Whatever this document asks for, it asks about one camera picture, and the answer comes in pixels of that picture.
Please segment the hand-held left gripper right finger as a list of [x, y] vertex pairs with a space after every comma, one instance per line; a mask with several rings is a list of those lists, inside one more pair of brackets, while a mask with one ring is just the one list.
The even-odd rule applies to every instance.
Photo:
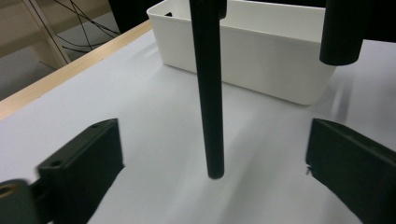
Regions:
[[396, 152], [344, 126], [313, 119], [308, 173], [363, 224], [396, 224]]

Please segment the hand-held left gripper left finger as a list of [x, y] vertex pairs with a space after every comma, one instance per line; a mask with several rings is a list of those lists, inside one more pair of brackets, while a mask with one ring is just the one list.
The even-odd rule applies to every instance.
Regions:
[[87, 224], [123, 168], [118, 121], [91, 125], [37, 167], [45, 219]]

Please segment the white plastic box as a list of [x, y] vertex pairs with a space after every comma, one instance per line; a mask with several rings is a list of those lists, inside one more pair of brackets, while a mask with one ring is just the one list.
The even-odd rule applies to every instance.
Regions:
[[[165, 64], [196, 71], [190, 3], [163, 0], [147, 10]], [[312, 105], [335, 67], [319, 60], [325, 10], [228, 0], [220, 21], [221, 78], [298, 105]]]

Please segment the black phone case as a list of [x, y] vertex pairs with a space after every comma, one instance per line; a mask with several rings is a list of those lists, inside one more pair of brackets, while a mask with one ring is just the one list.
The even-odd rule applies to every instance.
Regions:
[[190, 0], [208, 176], [224, 175], [218, 0]]

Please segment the white table mat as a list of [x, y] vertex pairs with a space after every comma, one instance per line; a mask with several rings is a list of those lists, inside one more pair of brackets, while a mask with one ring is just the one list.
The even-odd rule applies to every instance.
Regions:
[[163, 64], [145, 34], [19, 110], [0, 112], [0, 182], [88, 126], [117, 119], [124, 169], [90, 224], [360, 224], [308, 174], [314, 118], [396, 150], [396, 44], [367, 41], [310, 106], [224, 85], [225, 174], [207, 175], [194, 74]]

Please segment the beige wooden shelf unit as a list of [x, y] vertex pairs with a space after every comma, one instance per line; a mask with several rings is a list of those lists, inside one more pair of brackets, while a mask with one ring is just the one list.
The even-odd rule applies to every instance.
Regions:
[[111, 11], [109, 0], [0, 0], [0, 58], [31, 47], [55, 69], [70, 63], [57, 34]]

